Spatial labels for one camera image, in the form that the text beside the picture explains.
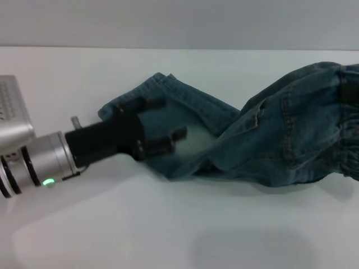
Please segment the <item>denim jeans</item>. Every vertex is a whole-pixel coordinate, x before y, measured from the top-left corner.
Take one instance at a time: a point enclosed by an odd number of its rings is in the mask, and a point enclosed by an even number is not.
[[[148,139],[188,127],[173,154],[146,161],[170,180],[204,177],[280,187],[317,182],[333,172],[359,179],[359,104],[340,101],[346,84],[359,85],[359,65],[316,63],[285,75],[238,110],[157,73],[98,114],[109,119],[117,104],[139,96],[166,98],[165,108],[140,119]]]

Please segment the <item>blue denim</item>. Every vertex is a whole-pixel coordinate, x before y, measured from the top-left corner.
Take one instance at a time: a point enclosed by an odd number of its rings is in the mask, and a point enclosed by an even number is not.
[[[251,98],[242,110],[173,75],[155,74],[99,111],[109,119],[118,103],[166,98],[140,115],[147,139],[188,126],[171,155],[146,163],[171,180],[204,177],[268,187],[312,183],[337,172],[359,179],[359,105],[341,104],[344,83],[359,84],[359,65],[316,63],[293,71]]]

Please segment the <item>green led light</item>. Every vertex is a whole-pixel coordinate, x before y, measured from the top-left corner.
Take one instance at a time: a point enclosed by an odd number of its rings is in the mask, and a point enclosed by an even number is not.
[[[43,182],[43,185],[46,186],[47,184],[55,183],[53,178],[48,178]]]

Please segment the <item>white table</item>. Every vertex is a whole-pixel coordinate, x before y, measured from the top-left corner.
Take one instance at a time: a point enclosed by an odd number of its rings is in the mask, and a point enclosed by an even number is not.
[[[156,72],[241,108],[287,72],[359,52],[0,48],[37,135],[99,121],[97,110]],[[168,183],[126,156],[54,189],[0,199],[1,269],[358,268],[359,183],[269,189]]]

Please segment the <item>gray wall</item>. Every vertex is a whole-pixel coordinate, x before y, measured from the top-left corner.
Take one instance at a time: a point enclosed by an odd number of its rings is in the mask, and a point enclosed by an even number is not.
[[[0,45],[359,49],[358,0],[3,0]]]

